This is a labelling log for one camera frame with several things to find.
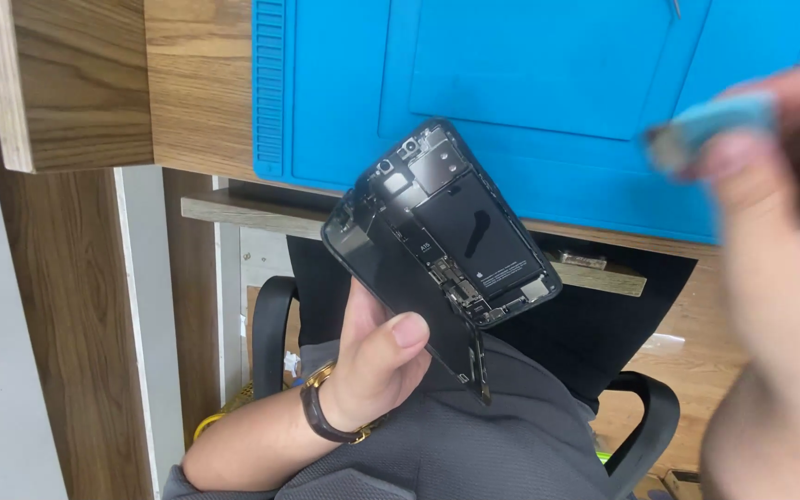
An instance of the brown leather watch strap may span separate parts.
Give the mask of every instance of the brown leather watch strap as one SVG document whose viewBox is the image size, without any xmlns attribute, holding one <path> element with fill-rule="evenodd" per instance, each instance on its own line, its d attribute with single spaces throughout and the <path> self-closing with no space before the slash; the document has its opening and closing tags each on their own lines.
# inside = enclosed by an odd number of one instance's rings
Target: brown leather watch strap
<svg viewBox="0 0 800 500">
<path fill-rule="evenodd" d="M 357 443 L 369 435 L 368 431 L 344 432 L 329 425 L 320 407 L 319 385 L 305 384 L 301 387 L 301 406 L 310 428 L 321 438 L 336 443 Z"/>
</svg>

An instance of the phone battery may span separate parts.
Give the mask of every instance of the phone battery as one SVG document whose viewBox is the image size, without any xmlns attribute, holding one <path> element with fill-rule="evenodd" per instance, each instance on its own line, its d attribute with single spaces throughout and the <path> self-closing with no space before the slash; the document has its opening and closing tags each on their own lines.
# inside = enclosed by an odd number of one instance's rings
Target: phone battery
<svg viewBox="0 0 800 500">
<path fill-rule="evenodd" d="M 541 270 L 529 246 L 473 172 L 457 178 L 412 214 L 487 298 Z"/>
</svg>

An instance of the gray sleeve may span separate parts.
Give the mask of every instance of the gray sleeve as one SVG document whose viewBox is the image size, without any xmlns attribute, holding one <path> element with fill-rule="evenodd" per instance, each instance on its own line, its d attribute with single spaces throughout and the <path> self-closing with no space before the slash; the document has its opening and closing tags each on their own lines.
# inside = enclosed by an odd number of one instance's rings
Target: gray sleeve
<svg viewBox="0 0 800 500">
<path fill-rule="evenodd" d="M 272 500 L 277 491 L 199 491 L 187 481 L 181 466 L 173 465 L 162 489 L 162 500 Z"/>
</svg>

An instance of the wrist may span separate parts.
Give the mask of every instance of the wrist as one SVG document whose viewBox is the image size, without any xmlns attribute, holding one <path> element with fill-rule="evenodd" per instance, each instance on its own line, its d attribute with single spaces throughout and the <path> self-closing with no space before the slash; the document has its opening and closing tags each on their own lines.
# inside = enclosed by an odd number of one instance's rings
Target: wrist
<svg viewBox="0 0 800 500">
<path fill-rule="evenodd" d="M 336 391 L 336 384 L 331 378 L 326 379 L 319 388 L 320 408 L 323 410 L 323 417 L 338 431 L 353 432 L 360 427 L 369 424 L 361 422 L 355 418 L 353 411 L 349 412 L 346 405 L 342 405 L 339 393 Z"/>
</svg>

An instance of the blue cleaning tool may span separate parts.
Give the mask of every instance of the blue cleaning tool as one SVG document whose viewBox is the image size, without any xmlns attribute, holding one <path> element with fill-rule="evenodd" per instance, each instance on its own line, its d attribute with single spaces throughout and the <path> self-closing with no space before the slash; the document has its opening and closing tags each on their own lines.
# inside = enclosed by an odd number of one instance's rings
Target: blue cleaning tool
<svg viewBox="0 0 800 500">
<path fill-rule="evenodd" d="M 696 161 L 700 149 L 718 133 L 737 128 L 777 130 L 776 98 L 769 92 L 739 94 L 688 108 L 677 118 L 645 133 L 657 170 L 681 172 Z"/>
</svg>

